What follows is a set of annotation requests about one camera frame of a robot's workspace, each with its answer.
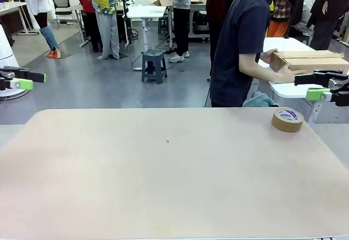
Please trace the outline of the person's right hand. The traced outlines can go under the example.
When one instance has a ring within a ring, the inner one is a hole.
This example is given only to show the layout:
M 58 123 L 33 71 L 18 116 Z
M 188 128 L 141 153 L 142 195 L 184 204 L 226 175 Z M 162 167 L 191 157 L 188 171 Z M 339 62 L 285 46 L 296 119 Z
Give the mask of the person's right hand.
M 305 70 L 279 70 L 275 83 L 294 83 L 295 76 L 298 74 L 305 74 Z

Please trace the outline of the person's left hand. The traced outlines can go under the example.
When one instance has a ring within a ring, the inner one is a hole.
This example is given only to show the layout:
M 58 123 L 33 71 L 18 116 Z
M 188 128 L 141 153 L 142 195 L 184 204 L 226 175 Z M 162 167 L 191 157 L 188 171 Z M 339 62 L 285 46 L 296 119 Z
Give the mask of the person's left hand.
M 278 52 L 278 49 L 270 49 L 270 50 L 268 50 L 266 52 L 263 52 L 263 53 L 260 54 L 260 59 L 264 63 L 269 64 L 270 60 L 271 60 L 271 57 L 272 57 L 272 54 L 275 53 L 275 52 Z

